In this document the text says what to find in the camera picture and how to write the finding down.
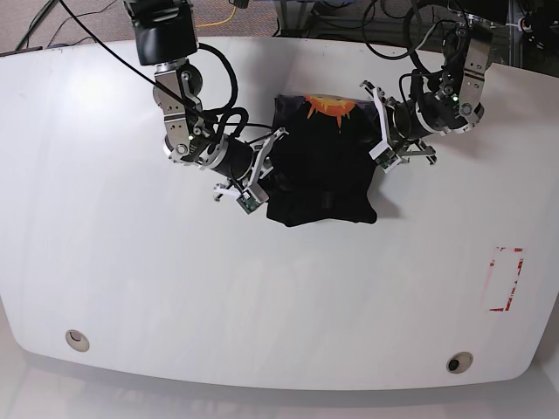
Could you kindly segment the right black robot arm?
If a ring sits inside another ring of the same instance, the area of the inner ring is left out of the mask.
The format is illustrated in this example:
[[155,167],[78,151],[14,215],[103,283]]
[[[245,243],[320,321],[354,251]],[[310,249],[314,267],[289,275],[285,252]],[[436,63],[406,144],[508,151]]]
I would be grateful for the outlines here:
[[[262,182],[273,171],[269,154],[284,128],[270,129],[256,140],[239,139],[249,114],[237,106],[238,80],[231,63],[218,49],[197,40],[190,1],[126,1],[138,59],[155,67],[154,99],[162,109],[166,129],[164,151],[174,163],[208,169],[225,177],[214,188],[214,199],[232,196],[246,213],[269,195]],[[203,77],[189,57],[203,50],[224,65],[231,82],[225,105],[205,109],[199,98]]]

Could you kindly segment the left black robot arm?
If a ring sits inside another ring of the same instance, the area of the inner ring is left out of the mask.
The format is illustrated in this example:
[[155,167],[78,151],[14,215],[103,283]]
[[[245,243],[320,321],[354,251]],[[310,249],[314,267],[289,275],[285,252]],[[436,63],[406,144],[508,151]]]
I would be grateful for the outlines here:
[[[452,30],[442,39],[444,63],[429,71],[418,56],[420,47],[441,26],[435,23],[418,40],[411,39],[411,26],[421,24],[421,11],[438,6],[458,14]],[[383,54],[367,43],[370,52],[384,60],[409,58],[414,65],[407,74],[410,92],[400,100],[386,97],[383,90],[365,80],[362,87],[371,95],[376,108],[380,139],[369,151],[377,166],[390,171],[412,156],[423,156],[430,164],[437,161],[425,137],[463,134],[475,128],[484,115],[481,96],[489,67],[493,30],[506,24],[506,1],[414,1],[402,22],[405,52]]]

